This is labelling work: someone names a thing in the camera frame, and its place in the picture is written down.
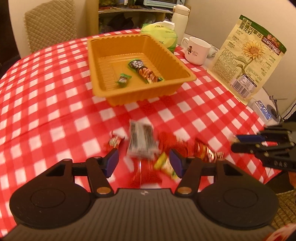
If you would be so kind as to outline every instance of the round table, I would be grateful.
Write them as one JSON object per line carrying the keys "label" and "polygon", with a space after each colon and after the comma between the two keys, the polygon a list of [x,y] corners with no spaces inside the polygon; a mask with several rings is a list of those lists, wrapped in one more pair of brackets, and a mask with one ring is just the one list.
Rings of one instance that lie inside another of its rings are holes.
{"label": "round table", "polygon": [[[196,81],[184,83],[171,96],[111,107],[104,98],[93,96],[87,40],[76,39],[33,53],[14,64],[0,81],[0,234],[15,226],[9,199],[17,188],[64,158],[83,162],[90,156],[104,156],[110,132],[128,137],[130,119],[151,123],[155,131],[169,131],[191,143],[199,137],[263,183],[277,173],[252,155],[230,152],[233,135],[256,133],[263,122],[206,70],[188,63],[181,47],[174,54],[195,73]],[[126,146],[127,141],[108,179],[114,190],[134,169]],[[164,174],[161,178],[160,186],[145,188],[176,188],[178,181]],[[87,178],[76,177],[75,182],[89,190]],[[213,177],[203,177],[200,190],[212,182]]]}

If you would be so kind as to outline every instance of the microwave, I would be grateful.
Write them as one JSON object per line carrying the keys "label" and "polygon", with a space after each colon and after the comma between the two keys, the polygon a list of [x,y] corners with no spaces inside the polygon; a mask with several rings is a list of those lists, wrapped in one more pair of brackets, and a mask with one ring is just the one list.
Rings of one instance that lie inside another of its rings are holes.
{"label": "microwave", "polygon": [[150,7],[174,8],[177,4],[184,5],[185,0],[137,0],[135,5],[144,5]]}

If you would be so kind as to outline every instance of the white wall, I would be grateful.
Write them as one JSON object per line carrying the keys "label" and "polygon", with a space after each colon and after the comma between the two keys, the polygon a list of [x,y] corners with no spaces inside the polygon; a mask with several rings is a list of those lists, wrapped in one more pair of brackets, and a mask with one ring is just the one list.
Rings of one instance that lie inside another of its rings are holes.
{"label": "white wall", "polygon": [[[30,49],[27,42],[24,27],[24,14],[26,11],[49,0],[9,0],[9,14],[15,42],[20,56],[23,58],[29,55]],[[76,28],[77,37],[86,36],[86,0],[75,0],[76,3]]]}
{"label": "white wall", "polygon": [[191,6],[186,33],[220,48],[242,14],[266,28],[287,48],[264,85],[283,113],[296,99],[296,8],[288,0],[186,0]]}

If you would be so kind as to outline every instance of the copper screw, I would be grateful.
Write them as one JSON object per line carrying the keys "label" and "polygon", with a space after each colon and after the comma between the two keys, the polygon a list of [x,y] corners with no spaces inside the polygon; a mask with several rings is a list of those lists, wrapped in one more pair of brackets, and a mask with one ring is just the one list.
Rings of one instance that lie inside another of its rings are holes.
{"label": "copper screw", "polygon": [[183,195],[189,194],[192,192],[192,189],[190,187],[180,187],[178,188],[178,193],[181,193]]}
{"label": "copper screw", "polygon": [[111,189],[108,187],[100,187],[96,190],[98,194],[106,195],[111,192]]}

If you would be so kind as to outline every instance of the white logo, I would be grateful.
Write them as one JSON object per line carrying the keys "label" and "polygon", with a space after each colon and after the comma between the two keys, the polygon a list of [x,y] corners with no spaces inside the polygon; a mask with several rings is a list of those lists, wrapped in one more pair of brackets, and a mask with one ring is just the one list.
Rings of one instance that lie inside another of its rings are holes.
{"label": "white logo", "polygon": [[143,192],[141,192],[141,194],[142,194],[143,196],[146,196],[147,194],[149,194],[149,192],[147,192],[146,190],[144,190]]}

